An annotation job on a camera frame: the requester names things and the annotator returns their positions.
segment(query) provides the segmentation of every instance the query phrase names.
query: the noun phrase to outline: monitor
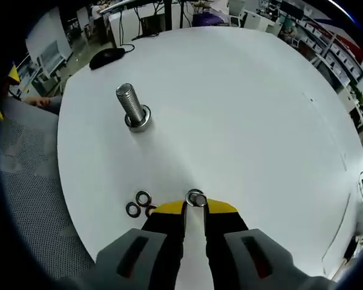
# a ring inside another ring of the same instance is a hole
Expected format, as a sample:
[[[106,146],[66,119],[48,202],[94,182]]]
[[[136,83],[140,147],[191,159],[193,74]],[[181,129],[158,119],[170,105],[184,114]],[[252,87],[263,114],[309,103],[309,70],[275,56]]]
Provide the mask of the monitor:
[[[286,12],[288,16],[293,16],[296,19],[302,19],[304,16],[304,10],[289,4],[288,2],[283,1],[281,3],[280,10],[283,12]]]

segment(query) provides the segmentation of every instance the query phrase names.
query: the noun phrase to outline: metal washer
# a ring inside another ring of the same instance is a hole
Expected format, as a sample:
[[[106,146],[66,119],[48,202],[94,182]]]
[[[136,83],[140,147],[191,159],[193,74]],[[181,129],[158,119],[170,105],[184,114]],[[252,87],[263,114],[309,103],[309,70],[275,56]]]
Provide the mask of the metal washer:
[[[146,217],[150,217],[151,216],[151,210],[154,210],[155,208],[157,208],[156,205],[150,204],[146,209],[145,209],[145,215]]]
[[[128,115],[125,115],[125,124],[129,127],[132,132],[144,132],[146,128],[151,124],[151,110],[148,106],[142,105],[145,113],[144,119],[139,124],[132,124],[131,119]]]
[[[131,207],[135,207],[137,209],[137,213],[131,213],[129,210]],[[133,201],[128,202],[128,204],[125,207],[125,210],[128,216],[130,216],[131,218],[137,218],[141,214],[141,208]]]
[[[207,204],[207,197],[199,189],[191,189],[186,194],[186,202],[192,207],[204,207]]]
[[[141,197],[142,195],[146,196],[146,198],[147,198],[147,201],[146,201],[146,202],[144,202],[144,203],[142,203],[142,202],[140,201],[140,197]],[[149,205],[151,204],[151,202],[152,202],[152,196],[151,196],[148,192],[146,192],[146,191],[144,191],[144,190],[141,190],[141,191],[137,192],[137,194],[136,194],[136,203],[137,203],[139,206],[141,206],[141,207],[147,207],[147,206],[149,206]]]

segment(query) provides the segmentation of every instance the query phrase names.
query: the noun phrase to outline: desk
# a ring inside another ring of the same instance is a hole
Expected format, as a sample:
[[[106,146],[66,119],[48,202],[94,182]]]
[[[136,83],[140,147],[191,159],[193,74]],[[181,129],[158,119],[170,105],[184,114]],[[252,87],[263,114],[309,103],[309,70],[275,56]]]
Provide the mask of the desk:
[[[121,2],[118,2],[118,3],[115,3],[115,4],[113,4],[113,5],[110,5],[109,7],[107,7],[107,8],[105,8],[105,9],[101,10],[99,13],[100,13],[101,15],[104,15],[104,14],[106,14],[106,13],[108,13],[108,12],[111,12],[113,9],[116,9],[116,8],[118,8],[118,7],[121,7],[121,6],[127,5],[127,4],[129,4],[129,3],[131,3],[131,2],[134,2],[134,1],[135,1],[135,0],[123,0],[123,1],[121,1]]]
[[[187,2],[185,3],[187,7],[185,7],[185,15],[189,19],[190,23],[192,23],[192,15],[187,13],[186,11],[194,11],[192,8],[191,3]],[[172,29],[179,29],[180,27],[180,5],[172,4],[171,5],[171,11],[172,11]],[[145,6],[138,7],[138,12],[140,15],[140,18],[145,18],[148,16],[152,16],[155,12],[155,8],[152,4],[147,4]],[[164,14],[164,7],[159,9],[157,12],[158,15]],[[111,31],[113,32],[114,41],[116,43],[116,46],[120,46],[119,42],[119,36],[120,36],[120,13],[115,13],[109,16],[109,22]],[[137,18],[136,13],[133,9],[124,10],[122,11],[122,25],[123,25],[123,42],[128,43],[131,42],[133,38],[135,38],[139,33],[139,20]],[[183,27],[187,28],[189,27],[188,21],[185,17],[183,17]]]
[[[145,215],[125,212],[139,190],[161,204],[198,188],[236,206],[301,270],[331,273],[355,229],[363,150],[323,76],[283,41],[255,30],[196,27],[134,44],[117,62],[73,75],[60,109],[60,181],[91,257],[141,228]],[[145,133],[124,123],[115,95],[123,83],[152,110]],[[213,289],[203,217],[192,209],[176,289]]]
[[[240,19],[243,19],[243,16],[246,16],[246,21],[244,23],[244,28],[248,28],[248,29],[254,29],[254,30],[258,30],[258,31],[263,31],[265,32],[268,28],[268,26],[274,27],[275,23],[274,21],[271,21],[270,19],[258,15],[254,12],[248,11],[246,9],[243,10]]]

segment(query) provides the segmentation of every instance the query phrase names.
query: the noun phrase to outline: chair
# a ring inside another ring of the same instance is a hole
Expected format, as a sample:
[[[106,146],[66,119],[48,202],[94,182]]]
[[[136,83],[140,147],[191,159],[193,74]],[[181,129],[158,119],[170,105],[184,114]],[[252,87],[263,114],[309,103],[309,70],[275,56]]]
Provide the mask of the chair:
[[[241,12],[245,1],[229,0],[229,24],[231,27],[241,27]]]
[[[0,171],[19,234],[54,279],[94,262],[70,219],[57,166],[58,116],[7,98],[0,121]]]

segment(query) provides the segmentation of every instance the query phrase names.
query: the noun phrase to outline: bolt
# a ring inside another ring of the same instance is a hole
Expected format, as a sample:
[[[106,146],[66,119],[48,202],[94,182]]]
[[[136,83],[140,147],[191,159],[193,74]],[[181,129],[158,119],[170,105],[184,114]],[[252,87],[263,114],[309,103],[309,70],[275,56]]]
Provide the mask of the bolt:
[[[132,132],[143,132],[151,120],[151,110],[141,105],[133,86],[124,83],[116,89],[116,95],[126,112],[125,123]]]

